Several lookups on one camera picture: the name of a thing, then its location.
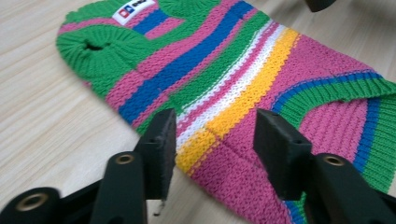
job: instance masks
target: yellow stripe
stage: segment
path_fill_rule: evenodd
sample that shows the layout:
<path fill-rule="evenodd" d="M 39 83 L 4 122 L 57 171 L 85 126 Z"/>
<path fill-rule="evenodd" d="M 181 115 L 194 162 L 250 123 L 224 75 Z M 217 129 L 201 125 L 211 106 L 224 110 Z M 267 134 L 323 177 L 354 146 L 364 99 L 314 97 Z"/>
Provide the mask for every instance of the yellow stripe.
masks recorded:
<path fill-rule="evenodd" d="M 276 41 L 276 45 L 266 64 L 250 85 L 247 86 L 247 89 L 235 99 L 234 103 L 206 124 L 207 130 L 199 130 L 181 146 L 180 151 L 182 153 L 177 156 L 177 166 L 183 172 L 189 172 L 189 175 L 192 175 L 193 171 L 200 166 L 201 161 L 204 161 L 206 155 L 211 152 L 211 148 L 218 145 L 219 141 L 210 131 L 216 133 L 222 139 L 235 124 L 240 122 L 249 109 L 253 108 L 265 93 L 271 89 L 272 83 L 275 81 L 282 65 L 288 59 L 290 50 L 297 37 L 298 33 L 291 29 L 286 29 Z"/>

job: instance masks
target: black mount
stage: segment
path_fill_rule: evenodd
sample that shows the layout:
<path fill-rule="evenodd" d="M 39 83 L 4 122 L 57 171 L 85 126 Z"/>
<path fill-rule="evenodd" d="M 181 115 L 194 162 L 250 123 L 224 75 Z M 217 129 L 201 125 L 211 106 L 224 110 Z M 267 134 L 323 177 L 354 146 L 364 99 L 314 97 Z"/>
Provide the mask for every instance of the black mount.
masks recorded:
<path fill-rule="evenodd" d="M 371 189 L 354 166 L 337 155 L 311 154 L 312 144 L 278 114 L 259 109 L 254 149 L 279 199 L 306 193 L 309 223 L 394 224 L 396 199 Z"/>
<path fill-rule="evenodd" d="M 0 214 L 2 224 L 146 224 L 146 200 L 168 195 L 176 156 L 176 114 L 156 114 L 134 151 L 108 160 L 105 176 L 60 198 L 51 188 L 31 189 Z"/>

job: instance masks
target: striped knit fabric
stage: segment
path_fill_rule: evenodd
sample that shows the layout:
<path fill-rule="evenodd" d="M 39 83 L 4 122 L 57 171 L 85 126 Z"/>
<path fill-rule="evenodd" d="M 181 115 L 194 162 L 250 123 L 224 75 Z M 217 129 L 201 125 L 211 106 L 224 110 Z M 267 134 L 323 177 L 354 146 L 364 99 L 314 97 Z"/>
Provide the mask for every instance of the striped knit fabric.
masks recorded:
<path fill-rule="evenodd" d="M 58 49 L 139 133 L 174 108 L 177 166 L 217 200 L 253 223 L 305 222 L 252 149 L 256 108 L 298 127 L 314 153 L 353 162 L 372 187 L 396 185 L 396 85 L 243 1 L 150 1 L 124 25 L 113 15 L 128 1 L 71 12 Z"/>

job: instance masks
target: label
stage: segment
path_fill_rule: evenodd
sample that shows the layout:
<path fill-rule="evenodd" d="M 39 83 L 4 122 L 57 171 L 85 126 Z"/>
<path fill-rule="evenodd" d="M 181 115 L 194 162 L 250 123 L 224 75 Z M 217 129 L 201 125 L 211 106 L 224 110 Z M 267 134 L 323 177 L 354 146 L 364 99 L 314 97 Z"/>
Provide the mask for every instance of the label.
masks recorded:
<path fill-rule="evenodd" d="M 153 0 L 134 0 L 131 1 L 117 10 L 113 15 L 113 19 L 119 22 L 121 25 L 125 25 L 131 18 L 137 15 L 146 7 L 154 5 Z"/>

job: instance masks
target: wood grain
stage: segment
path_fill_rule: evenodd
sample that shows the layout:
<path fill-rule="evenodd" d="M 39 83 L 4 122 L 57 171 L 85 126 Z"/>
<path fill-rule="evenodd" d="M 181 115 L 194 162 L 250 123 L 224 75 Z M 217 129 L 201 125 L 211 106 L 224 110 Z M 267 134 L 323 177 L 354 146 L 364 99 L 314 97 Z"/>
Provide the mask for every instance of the wood grain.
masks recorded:
<path fill-rule="evenodd" d="M 101 178 L 138 135 L 87 90 L 55 48 L 67 12 L 88 0 L 1 0 L 0 208 L 25 190 L 70 194 Z M 321 43 L 396 81 L 396 1 L 339 0 L 313 14 L 303 0 L 249 0 Z M 392 187 L 396 195 L 396 183 Z M 151 212 L 157 205 L 149 202 Z M 149 223 L 246 223 L 175 170 L 169 202 Z"/>

